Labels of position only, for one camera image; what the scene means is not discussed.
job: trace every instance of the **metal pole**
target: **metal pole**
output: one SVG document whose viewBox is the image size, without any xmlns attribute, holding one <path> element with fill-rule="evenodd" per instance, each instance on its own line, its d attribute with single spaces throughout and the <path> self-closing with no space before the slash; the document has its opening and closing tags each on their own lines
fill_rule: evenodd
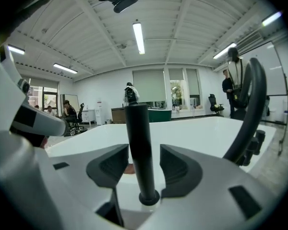
<svg viewBox="0 0 288 230">
<path fill-rule="evenodd" d="M 130 151 L 141 191 L 139 199 L 142 204 L 151 206 L 159 201 L 160 195 L 155 190 L 147 105 L 126 106 L 125 114 Z"/>
</svg>

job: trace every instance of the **person with backpack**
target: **person with backpack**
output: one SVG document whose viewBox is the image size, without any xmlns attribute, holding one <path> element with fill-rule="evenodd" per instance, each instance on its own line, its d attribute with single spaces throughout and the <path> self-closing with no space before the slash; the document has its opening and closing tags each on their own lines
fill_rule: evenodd
<svg viewBox="0 0 288 230">
<path fill-rule="evenodd" d="M 125 88 L 124 102 L 127 105 L 136 105 L 139 102 L 140 95 L 132 83 L 128 82 Z"/>
</svg>

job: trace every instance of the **seated person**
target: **seated person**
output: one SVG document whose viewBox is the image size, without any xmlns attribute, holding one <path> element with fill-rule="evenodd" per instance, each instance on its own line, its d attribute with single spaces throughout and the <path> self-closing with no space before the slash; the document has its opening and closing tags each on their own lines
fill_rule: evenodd
<svg viewBox="0 0 288 230">
<path fill-rule="evenodd" d="M 74 117 L 72 116 L 77 116 L 77 113 L 75 109 L 69 104 L 68 100 L 65 100 L 63 102 L 64 106 L 64 114 L 63 114 L 63 119 L 66 120 L 67 123 L 72 123 L 75 121 Z"/>
<path fill-rule="evenodd" d="M 55 113 L 54 113 L 54 111 L 52 110 L 51 105 L 49 105 L 49 106 L 47 107 L 47 110 L 45 110 L 44 112 L 47 113 L 47 114 L 49 114 L 50 116 L 53 116 L 53 117 L 56 116 Z"/>
</svg>

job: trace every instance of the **black curved handle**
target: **black curved handle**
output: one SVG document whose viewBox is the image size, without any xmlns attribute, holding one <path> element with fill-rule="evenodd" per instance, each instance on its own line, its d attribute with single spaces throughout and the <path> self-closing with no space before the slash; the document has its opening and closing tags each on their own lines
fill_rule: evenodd
<svg viewBox="0 0 288 230">
<path fill-rule="evenodd" d="M 264 68 L 256 58 L 251 58 L 246 66 L 243 88 L 240 95 L 242 101 L 247 96 L 251 83 L 250 80 L 252 80 L 252 92 L 248 111 L 239 133 L 223 157 L 234 163 L 243 155 L 251 138 L 254 136 L 264 111 L 267 82 Z"/>
</svg>

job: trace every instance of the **white table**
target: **white table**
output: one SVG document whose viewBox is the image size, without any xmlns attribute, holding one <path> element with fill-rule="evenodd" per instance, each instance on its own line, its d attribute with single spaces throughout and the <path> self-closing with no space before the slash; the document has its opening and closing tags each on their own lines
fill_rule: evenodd
<svg viewBox="0 0 288 230">
<path fill-rule="evenodd" d="M 89 123 L 91 127 L 91 122 L 95 122 L 95 110 L 94 109 L 83 109 L 82 111 L 82 122 Z"/>
</svg>

